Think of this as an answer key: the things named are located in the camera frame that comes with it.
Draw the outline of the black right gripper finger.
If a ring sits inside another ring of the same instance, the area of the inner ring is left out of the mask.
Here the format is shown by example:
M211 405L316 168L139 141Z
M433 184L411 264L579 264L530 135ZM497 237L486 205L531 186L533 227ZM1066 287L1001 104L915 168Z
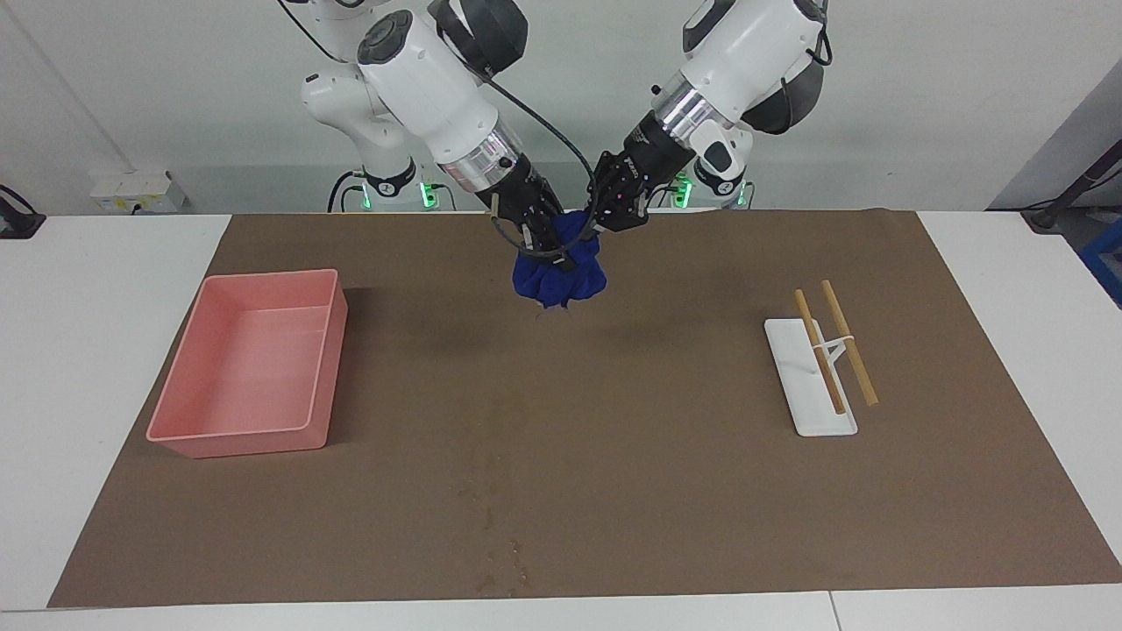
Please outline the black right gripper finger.
M522 255L522 271L525 273L569 273L578 267L578 262L565 246L579 235L574 223L551 223L549 229L534 230L530 223L522 225L522 244L530 254Z

